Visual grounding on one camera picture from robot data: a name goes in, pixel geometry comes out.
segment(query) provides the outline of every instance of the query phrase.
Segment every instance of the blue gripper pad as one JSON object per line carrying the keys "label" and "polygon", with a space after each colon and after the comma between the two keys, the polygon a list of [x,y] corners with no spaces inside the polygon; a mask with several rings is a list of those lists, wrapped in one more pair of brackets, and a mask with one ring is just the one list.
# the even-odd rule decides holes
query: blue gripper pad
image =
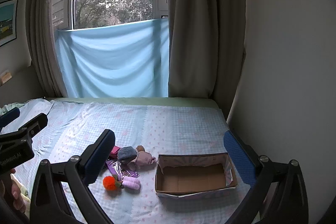
{"label": "blue gripper pad", "polygon": [[239,172],[243,182],[252,187],[256,182],[255,166],[230,130],[224,133],[224,147]]}
{"label": "blue gripper pad", "polygon": [[20,116],[20,110],[17,107],[11,109],[6,114],[0,116],[0,131],[3,127],[13,122],[19,116]]}
{"label": "blue gripper pad", "polygon": [[82,180],[86,186],[94,183],[115,145],[112,130],[105,129],[94,144],[90,144],[82,153],[79,162]]}

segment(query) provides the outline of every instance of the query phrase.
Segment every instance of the light blue cloth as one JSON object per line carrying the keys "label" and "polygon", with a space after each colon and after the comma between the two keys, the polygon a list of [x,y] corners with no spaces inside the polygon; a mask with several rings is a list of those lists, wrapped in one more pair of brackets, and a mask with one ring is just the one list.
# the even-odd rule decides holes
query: light blue cloth
{"label": "light blue cloth", "polygon": [[[41,160],[57,163],[81,155],[106,128],[115,133],[115,145],[136,147],[141,144],[155,158],[159,154],[194,155],[226,151],[223,136],[229,128],[218,108],[79,104],[39,99],[30,101],[20,110],[20,117],[6,126],[4,133],[17,130],[36,113],[48,114],[47,127],[33,139],[34,158],[16,168],[15,176],[27,187],[30,195]],[[115,193],[105,191],[102,180],[111,175],[108,169],[102,170],[96,182],[89,185],[92,195],[114,223],[153,224],[155,220],[157,224],[225,223],[250,189],[236,171],[238,185],[228,190],[225,196],[194,200],[159,198],[155,192],[156,166],[148,165],[138,172],[140,192],[131,189]],[[62,186],[76,219],[86,223],[69,185],[62,183]]]}
{"label": "light blue cloth", "polygon": [[168,19],[55,32],[68,97],[167,97]]}

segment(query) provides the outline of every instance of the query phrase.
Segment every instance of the brown plush toy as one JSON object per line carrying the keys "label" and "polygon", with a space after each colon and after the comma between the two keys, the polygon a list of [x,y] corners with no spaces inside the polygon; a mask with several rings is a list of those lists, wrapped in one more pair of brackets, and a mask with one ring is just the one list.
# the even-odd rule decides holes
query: brown plush toy
{"label": "brown plush toy", "polygon": [[140,152],[140,151],[145,151],[145,148],[144,148],[142,145],[138,145],[138,146],[136,147],[136,150],[137,150],[138,152]]}

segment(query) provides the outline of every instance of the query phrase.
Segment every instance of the screw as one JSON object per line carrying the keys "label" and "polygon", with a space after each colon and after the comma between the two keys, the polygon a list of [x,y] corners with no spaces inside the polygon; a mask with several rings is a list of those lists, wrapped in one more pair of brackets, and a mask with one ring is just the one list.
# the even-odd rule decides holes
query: screw
{"label": "screw", "polygon": [[291,164],[292,164],[293,166],[298,166],[298,165],[299,165],[299,162],[298,162],[297,160],[292,160],[292,161],[291,161]]}
{"label": "screw", "polygon": [[79,156],[72,156],[72,157],[70,158],[70,160],[71,160],[72,162],[76,162],[76,161],[79,160]]}
{"label": "screw", "polygon": [[41,160],[40,165],[46,165],[48,163],[47,159]]}
{"label": "screw", "polygon": [[261,160],[262,162],[268,162],[268,157],[265,156],[265,155],[262,155],[262,156],[260,156],[260,160]]}

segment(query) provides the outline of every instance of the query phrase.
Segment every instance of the orange fruit toy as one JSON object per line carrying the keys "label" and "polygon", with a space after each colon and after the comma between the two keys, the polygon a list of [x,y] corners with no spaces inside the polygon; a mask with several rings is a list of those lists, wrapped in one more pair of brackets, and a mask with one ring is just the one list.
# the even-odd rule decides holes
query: orange fruit toy
{"label": "orange fruit toy", "polygon": [[117,189],[116,182],[117,182],[116,179],[112,176],[104,177],[103,179],[104,188],[106,190],[114,191]]}

